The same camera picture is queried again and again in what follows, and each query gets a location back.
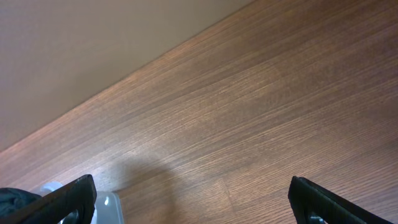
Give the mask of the clear plastic storage container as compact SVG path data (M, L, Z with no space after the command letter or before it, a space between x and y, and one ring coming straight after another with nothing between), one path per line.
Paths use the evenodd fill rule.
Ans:
M48 195L63 187L60 182L47 182L38 190L40 196ZM76 223L78 212L72 212L59 223ZM95 211L91 219L91 224L123 224L123 213L121 201L118 194L114 192L97 192Z

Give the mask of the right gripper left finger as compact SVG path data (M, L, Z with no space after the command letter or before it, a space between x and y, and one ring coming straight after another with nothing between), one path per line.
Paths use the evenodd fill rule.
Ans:
M78 212L76 223L91 223L96 196L93 177L86 174L1 218L1 223L59 223L72 212Z

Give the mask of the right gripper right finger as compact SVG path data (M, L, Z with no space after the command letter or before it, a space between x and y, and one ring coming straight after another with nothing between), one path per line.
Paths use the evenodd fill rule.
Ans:
M297 223L392 224L304 177L292 177L288 199Z

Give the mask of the black cloth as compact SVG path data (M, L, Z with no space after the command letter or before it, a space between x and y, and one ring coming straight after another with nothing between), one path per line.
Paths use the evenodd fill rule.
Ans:
M15 188L1 188L1 218L4 218L28 204L42 198L25 190Z

